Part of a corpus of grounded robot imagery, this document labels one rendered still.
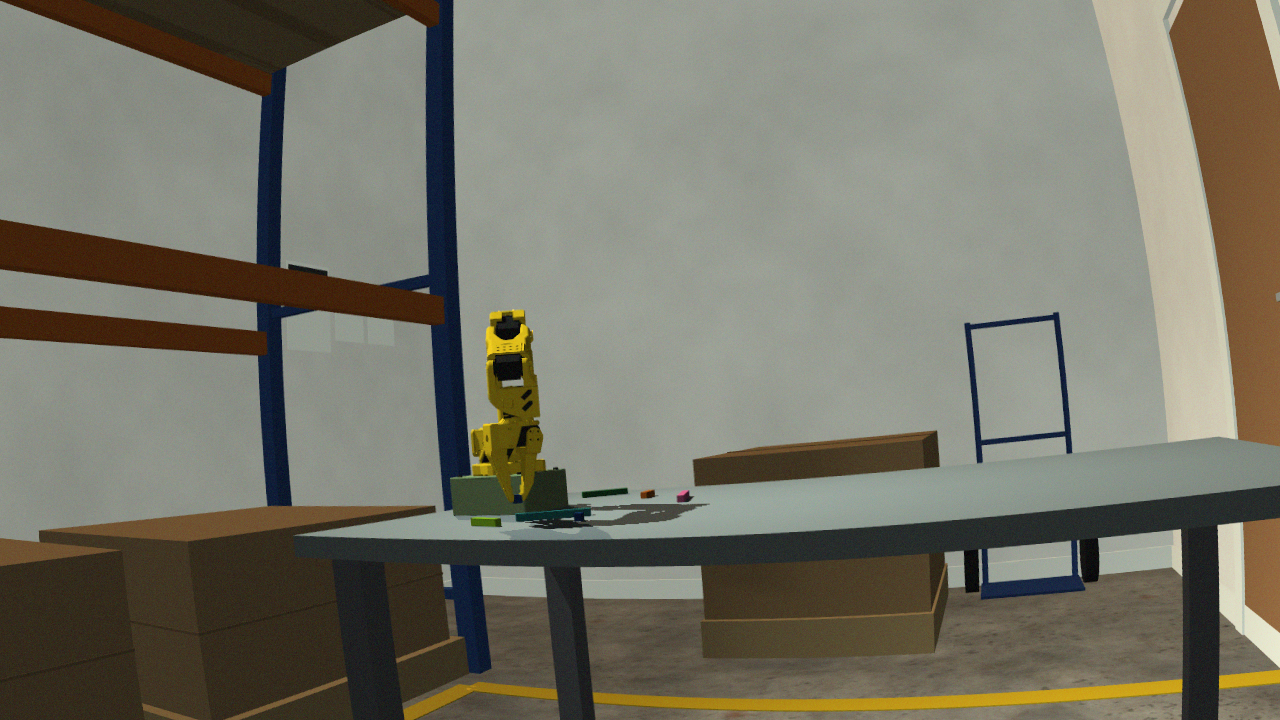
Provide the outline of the turquoise rod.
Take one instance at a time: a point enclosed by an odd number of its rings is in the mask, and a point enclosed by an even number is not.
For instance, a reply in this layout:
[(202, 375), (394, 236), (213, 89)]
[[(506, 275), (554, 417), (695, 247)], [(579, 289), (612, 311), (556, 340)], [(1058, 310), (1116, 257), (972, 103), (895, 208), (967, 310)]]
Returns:
[(545, 520), (557, 518), (573, 518), (573, 512), (584, 512), (584, 516), (591, 516), (591, 509), (568, 509), (568, 510), (556, 510), (556, 511), (543, 511), (543, 512), (518, 512), (515, 514), (516, 521), (532, 521), (532, 520)]

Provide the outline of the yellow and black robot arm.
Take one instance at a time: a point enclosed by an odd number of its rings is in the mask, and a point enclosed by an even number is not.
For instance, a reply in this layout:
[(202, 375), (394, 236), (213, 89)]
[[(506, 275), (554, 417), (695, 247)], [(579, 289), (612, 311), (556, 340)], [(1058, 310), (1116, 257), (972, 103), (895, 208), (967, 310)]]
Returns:
[[(489, 345), (486, 351), (486, 386), (488, 398), (497, 407), (498, 423), (503, 418), (512, 416), (521, 416), (522, 421), (534, 420), (534, 416), (540, 416), (538, 375), (534, 374), (531, 365), (532, 337), (530, 336), (532, 336), (532, 331), (526, 325), (525, 311), (490, 313), (490, 325), (495, 325), (497, 328), (486, 328), (486, 348)], [(524, 386), (502, 387), (502, 380), (520, 380), (521, 377), (524, 378)], [(521, 464), (515, 461), (520, 461), (520, 454), (516, 454), (516, 448), (508, 460), (509, 474), (521, 471)], [(472, 465), (474, 477), (497, 475), (490, 462), (480, 460), (479, 462)]]

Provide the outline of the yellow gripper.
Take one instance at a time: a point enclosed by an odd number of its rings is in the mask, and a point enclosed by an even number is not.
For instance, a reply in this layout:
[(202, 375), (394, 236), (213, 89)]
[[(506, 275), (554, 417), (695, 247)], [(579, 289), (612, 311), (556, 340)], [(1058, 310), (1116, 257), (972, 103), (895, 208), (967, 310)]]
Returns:
[(543, 442), (543, 434), (540, 427), (538, 427), (539, 423), (538, 420), (521, 421), (521, 416), (512, 416), (502, 419), (499, 423), (483, 425), (484, 447), (479, 460), (492, 464), (509, 502), (515, 502), (508, 469), (508, 460), (513, 448), (516, 448), (516, 454), (520, 454), (521, 493), (518, 495), (522, 495), (522, 501), (527, 498), (532, 488), (536, 457), (541, 452)]

